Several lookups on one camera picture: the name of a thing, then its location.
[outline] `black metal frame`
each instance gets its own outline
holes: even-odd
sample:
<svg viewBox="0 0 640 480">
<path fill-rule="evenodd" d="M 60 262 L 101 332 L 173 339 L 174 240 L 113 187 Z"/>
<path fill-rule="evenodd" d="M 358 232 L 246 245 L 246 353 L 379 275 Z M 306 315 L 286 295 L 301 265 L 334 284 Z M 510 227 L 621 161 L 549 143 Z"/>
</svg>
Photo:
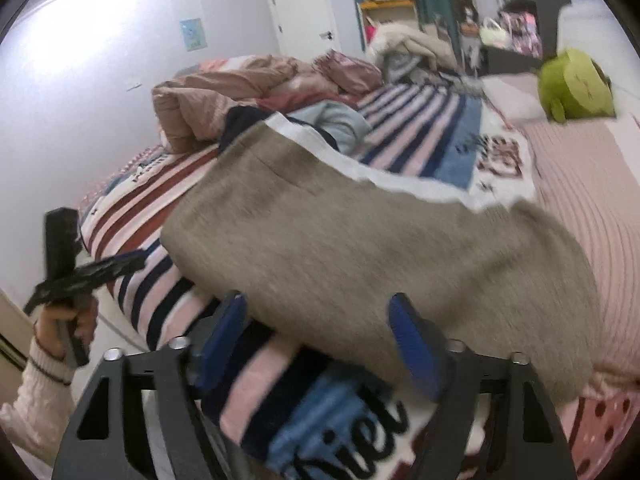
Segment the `black metal frame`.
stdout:
<svg viewBox="0 0 640 480">
<path fill-rule="evenodd" d="M 575 479 L 553 404 L 526 358 L 479 356 L 457 343 L 449 351 L 452 383 L 427 427 L 410 480 L 457 478 L 480 393 L 492 394 L 492 414 L 476 480 Z M 175 478 L 226 480 L 194 402 L 200 393 L 188 379 L 191 349 L 189 339 L 179 337 L 145 354 L 109 350 L 72 415 L 52 480 L 154 479 L 142 390 L 158 393 Z"/>
</svg>

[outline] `gray cloth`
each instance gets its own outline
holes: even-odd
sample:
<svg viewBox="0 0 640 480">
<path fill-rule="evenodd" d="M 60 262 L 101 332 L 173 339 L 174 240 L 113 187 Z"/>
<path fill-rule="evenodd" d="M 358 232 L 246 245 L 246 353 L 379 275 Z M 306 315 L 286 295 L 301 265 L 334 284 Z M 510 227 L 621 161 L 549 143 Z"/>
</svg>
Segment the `gray cloth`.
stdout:
<svg viewBox="0 0 640 480">
<path fill-rule="evenodd" d="M 421 60 L 422 57 L 415 54 L 389 52 L 385 56 L 385 65 L 382 69 L 385 83 L 397 83 L 403 77 L 408 76 L 420 64 Z"/>
<path fill-rule="evenodd" d="M 371 126 L 363 116 L 335 101 L 320 101 L 288 115 L 322 128 L 335 139 L 340 153 L 351 153 L 356 144 L 371 133 Z"/>
<path fill-rule="evenodd" d="M 396 292 L 478 353 L 528 354 L 556 404 L 580 394 L 598 352 L 591 268 L 541 209 L 475 213 L 389 192 L 264 123 L 182 199 L 161 240 L 204 291 L 242 290 L 255 319 L 391 383 L 405 377 L 386 320 Z"/>
</svg>

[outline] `white bag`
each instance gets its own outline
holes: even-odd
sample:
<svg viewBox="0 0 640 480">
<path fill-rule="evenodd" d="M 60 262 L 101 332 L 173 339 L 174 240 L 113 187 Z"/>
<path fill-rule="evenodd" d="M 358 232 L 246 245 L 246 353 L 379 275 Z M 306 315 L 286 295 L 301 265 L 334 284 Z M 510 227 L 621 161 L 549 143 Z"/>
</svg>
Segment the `white bag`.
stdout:
<svg viewBox="0 0 640 480">
<path fill-rule="evenodd" d="M 511 47 L 511 36 L 492 18 L 485 18 L 480 27 L 482 44 L 498 48 Z"/>
</svg>

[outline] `stuffed toy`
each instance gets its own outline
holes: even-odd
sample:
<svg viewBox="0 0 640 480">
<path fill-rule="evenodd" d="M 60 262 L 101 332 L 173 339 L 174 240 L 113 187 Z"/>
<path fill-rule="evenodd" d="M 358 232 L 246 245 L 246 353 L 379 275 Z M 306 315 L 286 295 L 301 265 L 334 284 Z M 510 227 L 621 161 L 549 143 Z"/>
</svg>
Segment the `stuffed toy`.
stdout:
<svg viewBox="0 0 640 480">
<path fill-rule="evenodd" d="M 540 104 L 549 120 L 615 117 L 611 81 L 584 52 L 575 48 L 547 61 L 538 73 Z"/>
</svg>

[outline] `doorway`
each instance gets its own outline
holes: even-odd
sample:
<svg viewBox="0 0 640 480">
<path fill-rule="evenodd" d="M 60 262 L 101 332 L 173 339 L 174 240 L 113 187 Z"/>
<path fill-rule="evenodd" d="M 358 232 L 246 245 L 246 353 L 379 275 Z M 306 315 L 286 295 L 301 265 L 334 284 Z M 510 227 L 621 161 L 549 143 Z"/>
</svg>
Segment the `doorway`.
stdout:
<svg viewBox="0 0 640 480">
<path fill-rule="evenodd" d="M 269 7 L 283 56 L 311 61 L 340 50 L 330 0 L 269 0 Z"/>
</svg>

